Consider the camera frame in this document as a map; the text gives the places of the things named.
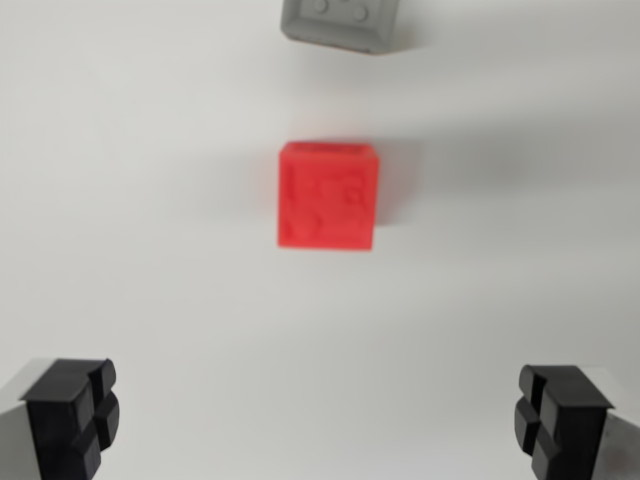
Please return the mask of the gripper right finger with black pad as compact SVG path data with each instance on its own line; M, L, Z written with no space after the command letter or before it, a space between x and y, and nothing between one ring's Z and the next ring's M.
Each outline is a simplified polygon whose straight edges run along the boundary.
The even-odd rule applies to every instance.
M525 365L519 389L514 431L536 478L639 477L638 392L576 365Z

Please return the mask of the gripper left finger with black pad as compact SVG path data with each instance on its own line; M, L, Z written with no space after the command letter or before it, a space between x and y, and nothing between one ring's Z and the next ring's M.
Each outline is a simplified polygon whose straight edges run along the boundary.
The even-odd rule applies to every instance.
M116 438L109 359L29 361L1 387L1 477L89 480Z

